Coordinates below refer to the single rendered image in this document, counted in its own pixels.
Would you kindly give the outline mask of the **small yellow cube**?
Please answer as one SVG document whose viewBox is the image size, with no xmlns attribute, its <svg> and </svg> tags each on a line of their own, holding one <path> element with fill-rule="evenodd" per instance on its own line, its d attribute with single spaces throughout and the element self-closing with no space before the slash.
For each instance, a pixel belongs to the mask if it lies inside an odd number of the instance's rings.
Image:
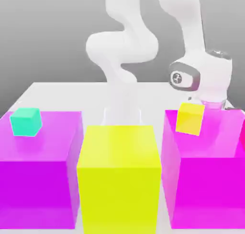
<svg viewBox="0 0 245 234">
<path fill-rule="evenodd" d="M 199 136 L 205 105 L 182 103 L 178 110 L 176 132 Z"/>
</svg>

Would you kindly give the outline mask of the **small teal cube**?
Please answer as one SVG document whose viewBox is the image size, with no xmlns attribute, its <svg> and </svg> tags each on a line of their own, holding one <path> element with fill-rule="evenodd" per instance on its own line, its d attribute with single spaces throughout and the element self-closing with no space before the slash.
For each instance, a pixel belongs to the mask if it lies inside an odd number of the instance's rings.
<svg viewBox="0 0 245 234">
<path fill-rule="evenodd" d="M 35 137 L 43 123 L 38 108 L 21 107 L 10 116 L 14 136 Z"/>
</svg>

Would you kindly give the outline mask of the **small pink cube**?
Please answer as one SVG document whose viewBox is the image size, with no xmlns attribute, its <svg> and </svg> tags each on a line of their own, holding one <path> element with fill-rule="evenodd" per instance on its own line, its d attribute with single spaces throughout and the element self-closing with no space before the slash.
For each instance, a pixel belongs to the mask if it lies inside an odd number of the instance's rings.
<svg viewBox="0 0 245 234">
<path fill-rule="evenodd" d="M 240 141 L 240 144 L 241 144 L 243 150 L 245 151 L 245 120 L 243 121 L 243 124 L 241 127 L 239 141 Z"/>
</svg>

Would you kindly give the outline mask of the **large yellow box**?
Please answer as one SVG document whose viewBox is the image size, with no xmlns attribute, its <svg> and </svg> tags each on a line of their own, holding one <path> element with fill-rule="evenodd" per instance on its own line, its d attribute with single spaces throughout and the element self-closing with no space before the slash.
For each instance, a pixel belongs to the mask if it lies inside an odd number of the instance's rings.
<svg viewBox="0 0 245 234">
<path fill-rule="evenodd" d="M 156 234 L 161 163 L 152 126 L 88 126 L 77 174 L 84 234 Z"/>
</svg>

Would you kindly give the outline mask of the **large purple box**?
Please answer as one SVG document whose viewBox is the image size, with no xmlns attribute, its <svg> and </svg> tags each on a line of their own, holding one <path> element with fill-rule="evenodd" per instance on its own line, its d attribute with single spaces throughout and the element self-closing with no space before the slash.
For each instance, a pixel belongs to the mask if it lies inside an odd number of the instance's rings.
<svg viewBox="0 0 245 234">
<path fill-rule="evenodd" d="M 0 229 L 73 229 L 79 208 L 79 111 L 43 111 L 35 137 L 16 137 L 0 118 Z"/>
</svg>

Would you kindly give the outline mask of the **large magenta box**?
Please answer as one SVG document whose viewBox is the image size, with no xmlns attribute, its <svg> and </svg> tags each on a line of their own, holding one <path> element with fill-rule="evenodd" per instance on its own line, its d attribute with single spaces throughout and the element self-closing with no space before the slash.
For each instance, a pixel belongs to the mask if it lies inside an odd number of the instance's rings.
<svg viewBox="0 0 245 234">
<path fill-rule="evenodd" d="M 245 229 L 245 114 L 209 110 L 199 136 L 176 132 L 165 111 L 162 183 L 173 229 Z"/>
</svg>

